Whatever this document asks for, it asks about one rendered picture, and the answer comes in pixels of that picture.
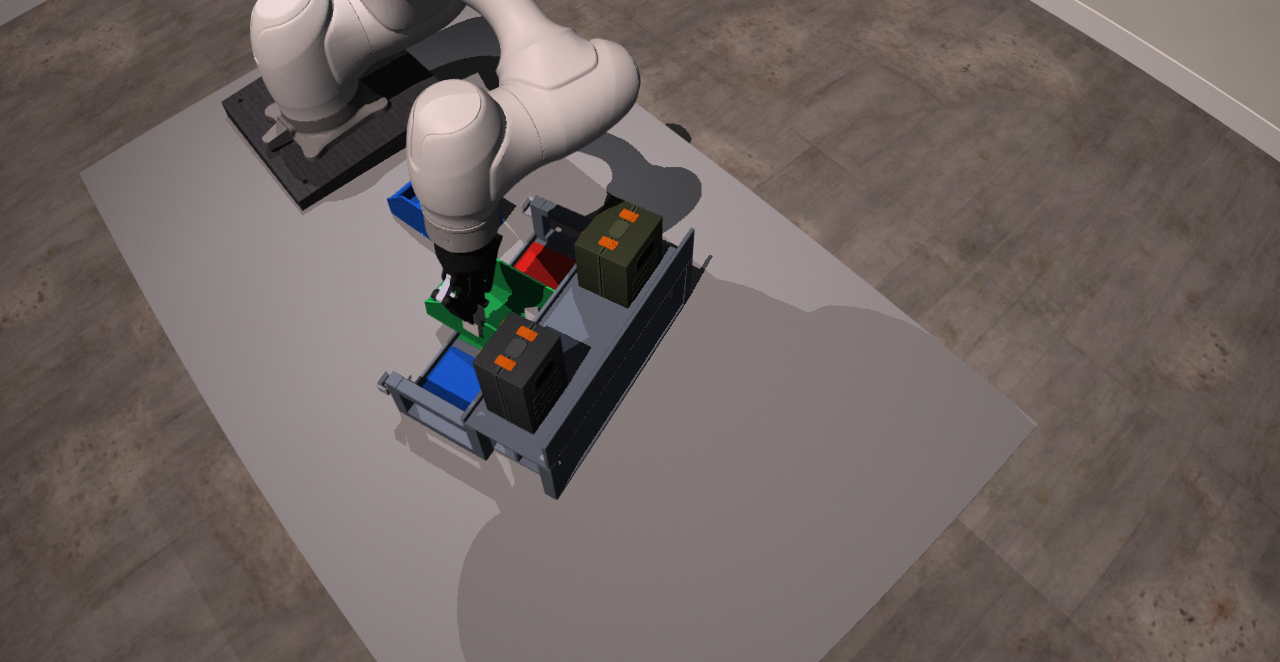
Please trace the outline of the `blue bin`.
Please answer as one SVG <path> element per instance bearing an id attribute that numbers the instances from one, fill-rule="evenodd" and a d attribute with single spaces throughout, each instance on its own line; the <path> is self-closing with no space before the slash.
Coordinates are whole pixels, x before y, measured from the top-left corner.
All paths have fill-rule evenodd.
<path id="1" fill-rule="evenodd" d="M 402 222 L 412 225 L 415 230 L 428 237 L 420 201 L 413 193 L 411 182 L 403 184 L 401 191 L 397 191 L 396 195 L 387 198 L 387 202 L 390 207 L 390 214 L 399 216 Z M 428 239 L 430 238 L 428 237 Z"/>

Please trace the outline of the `green bin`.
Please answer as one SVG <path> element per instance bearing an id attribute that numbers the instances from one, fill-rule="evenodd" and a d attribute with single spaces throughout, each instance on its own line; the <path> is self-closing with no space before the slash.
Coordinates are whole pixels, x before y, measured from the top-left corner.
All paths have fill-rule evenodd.
<path id="1" fill-rule="evenodd" d="M 470 330 L 465 330 L 462 320 L 451 314 L 444 305 L 433 300 L 431 296 L 428 298 L 426 311 L 431 318 L 484 347 L 511 311 L 522 318 L 525 318 L 524 309 L 538 307 L 539 312 L 553 292 L 554 289 L 550 287 L 497 257 L 493 286 L 490 292 L 485 293 L 489 305 L 485 309 L 486 323 L 481 320 L 481 337 L 475 337 Z"/>

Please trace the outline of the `olive green tool case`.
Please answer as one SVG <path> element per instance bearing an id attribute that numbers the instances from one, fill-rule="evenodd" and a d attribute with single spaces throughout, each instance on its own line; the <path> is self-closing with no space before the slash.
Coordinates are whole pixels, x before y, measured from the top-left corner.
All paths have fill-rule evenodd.
<path id="1" fill-rule="evenodd" d="M 579 287 L 628 309 L 662 260 L 663 216 L 614 196 L 573 243 Z"/>

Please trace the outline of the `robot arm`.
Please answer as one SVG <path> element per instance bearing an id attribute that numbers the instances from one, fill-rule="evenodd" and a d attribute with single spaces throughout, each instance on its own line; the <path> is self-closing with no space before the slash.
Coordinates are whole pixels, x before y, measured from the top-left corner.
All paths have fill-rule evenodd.
<path id="1" fill-rule="evenodd" d="M 499 87 L 429 85 L 406 138 L 428 237 L 453 254 L 497 236 L 500 200 L 524 175 L 625 118 L 641 83 L 631 52 L 556 24 L 534 0 L 259 0 L 250 20 L 253 59 L 275 100 L 265 117 L 278 120 L 262 143 L 294 141 L 316 163 L 390 109 L 360 79 L 364 70 L 445 28 L 466 5 L 500 44 Z"/>

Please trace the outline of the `black metal shelf rack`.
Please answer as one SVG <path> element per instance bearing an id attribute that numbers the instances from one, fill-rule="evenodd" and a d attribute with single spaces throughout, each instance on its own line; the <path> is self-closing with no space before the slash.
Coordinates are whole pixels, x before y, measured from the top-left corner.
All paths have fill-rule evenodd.
<path id="1" fill-rule="evenodd" d="M 538 430 L 486 410 L 472 362 L 483 346 L 458 330 L 415 383 L 384 371 L 375 385 L 402 414 L 477 457 L 486 461 L 497 451 L 538 472 L 545 494 L 558 501 L 689 301 L 695 229 L 677 248 L 662 243 L 660 264 L 625 309 L 579 287 L 576 239 L 550 229 L 552 219 L 582 232 L 590 216 L 539 196 L 521 207 L 532 216 L 534 233 L 509 265 L 554 289 L 532 323 L 561 335 L 568 382 Z"/>

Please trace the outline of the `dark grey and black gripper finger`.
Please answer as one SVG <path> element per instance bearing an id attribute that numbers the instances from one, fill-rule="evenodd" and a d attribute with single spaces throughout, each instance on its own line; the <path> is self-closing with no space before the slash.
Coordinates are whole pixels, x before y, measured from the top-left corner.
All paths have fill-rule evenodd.
<path id="1" fill-rule="evenodd" d="M 451 287 L 451 275 L 445 274 L 443 286 L 439 287 L 439 289 L 433 289 L 431 298 L 444 306 L 448 305 L 445 309 L 448 309 L 448 311 L 456 318 L 462 319 L 463 328 L 466 330 L 471 330 L 474 335 L 480 337 L 483 334 L 483 328 L 475 293 L 475 287 L 477 286 L 476 275 L 476 271 L 466 273 L 468 286 L 454 287 L 457 300 Z"/>
<path id="2" fill-rule="evenodd" d="M 489 305 L 489 300 L 485 300 L 485 292 L 489 293 L 493 286 L 494 273 L 497 268 L 497 255 L 498 255 L 498 248 L 500 247 L 502 238 L 503 236 L 497 233 L 495 254 L 492 257 L 492 261 L 486 264 L 486 266 L 477 270 L 476 275 L 477 286 L 475 287 L 475 292 L 477 298 L 477 309 L 480 310 L 480 318 L 484 323 L 486 323 L 484 309 L 486 309 L 486 306 Z M 485 287 L 484 287 L 484 278 L 485 278 Z"/>

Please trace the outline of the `black case with orange latches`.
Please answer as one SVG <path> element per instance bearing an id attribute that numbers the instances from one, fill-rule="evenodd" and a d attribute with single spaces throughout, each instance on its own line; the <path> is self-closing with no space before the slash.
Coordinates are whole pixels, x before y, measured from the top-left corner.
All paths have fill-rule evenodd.
<path id="1" fill-rule="evenodd" d="M 531 434 L 568 387 L 561 335 L 512 311 L 474 370 L 486 410 Z"/>

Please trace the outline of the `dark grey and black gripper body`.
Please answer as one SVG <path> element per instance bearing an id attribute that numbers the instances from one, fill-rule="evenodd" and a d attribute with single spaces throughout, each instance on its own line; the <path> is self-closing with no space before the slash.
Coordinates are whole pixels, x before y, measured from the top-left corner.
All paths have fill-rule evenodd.
<path id="1" fill-rule="evenodd" d="M 468 254 L 452 254 L 435 243 L 434 247 L 443 268 L 442 280 L 444 282 L 445 274 L 448 274 L 451 275 L 451 287 L 465 287 L 468 286 L 466 273 L 474 273 L 486 266 L 495 254 L 497 242 L 494 237 L 488 246 L 476 248 L 476 251 Z"/>

